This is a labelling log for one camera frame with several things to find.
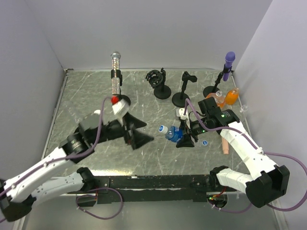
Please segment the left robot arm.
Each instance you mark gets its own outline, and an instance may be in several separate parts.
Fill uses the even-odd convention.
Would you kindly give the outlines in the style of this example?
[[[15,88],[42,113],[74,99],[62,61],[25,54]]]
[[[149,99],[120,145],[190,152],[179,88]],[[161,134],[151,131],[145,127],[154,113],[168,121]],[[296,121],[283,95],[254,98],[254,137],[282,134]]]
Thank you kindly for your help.
[[[4,219],[19,220],[34,206],[65,193],[91,192],[96,180],[86,167],[56,180],[52,177],[90,156],[102,142],[123,138],[132,149],[139,149],[154,140],[138,131],[145,126],[145,122],[130,114],[124,115],[123,123],[113,120],[107,124],[103,124],[99,111],[89,114],[47,157],[18,176],[0,181],[0,209]]]

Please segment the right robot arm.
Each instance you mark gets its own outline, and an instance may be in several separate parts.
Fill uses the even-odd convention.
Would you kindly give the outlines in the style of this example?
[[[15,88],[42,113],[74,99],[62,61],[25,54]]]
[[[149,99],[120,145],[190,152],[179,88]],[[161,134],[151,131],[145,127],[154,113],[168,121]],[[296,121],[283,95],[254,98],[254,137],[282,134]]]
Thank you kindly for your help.
[[[263,207],[286,194],[290,172],[278,166],[250,137],[238,116],[230,109],[222,111],[213,98],[198,103],[203,118],[191,121],[187,112],[192,107],[189,99],[185,107],[176,110],[176,117],[183,130],[177,148],[193,148],[198,135],[215,131],[235,150],[249,173],[236,172],[227,166],[210,171],[208,185],[215,191],[228,187],[247,195],[255,207]]]

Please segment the blue label water bottle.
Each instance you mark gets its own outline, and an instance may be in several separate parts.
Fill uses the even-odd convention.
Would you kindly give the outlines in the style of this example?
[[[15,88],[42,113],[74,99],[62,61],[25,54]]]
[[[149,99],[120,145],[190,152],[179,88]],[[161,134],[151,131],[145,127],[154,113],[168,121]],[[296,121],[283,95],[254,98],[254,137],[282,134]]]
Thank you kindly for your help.
[[[178,143],[183,137],[182,130],[175,126],[161,125],[158,131],[163,134],[167,140],[174,143]]]

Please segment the white blue Pocari cap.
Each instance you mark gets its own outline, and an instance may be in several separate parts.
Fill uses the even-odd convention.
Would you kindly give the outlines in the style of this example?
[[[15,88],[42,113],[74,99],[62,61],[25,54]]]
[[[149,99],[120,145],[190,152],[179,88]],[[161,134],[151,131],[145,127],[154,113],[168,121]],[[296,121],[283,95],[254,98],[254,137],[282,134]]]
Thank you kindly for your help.
[[[206,140],[202,141],[202,145],[207,146],[208,142]]]

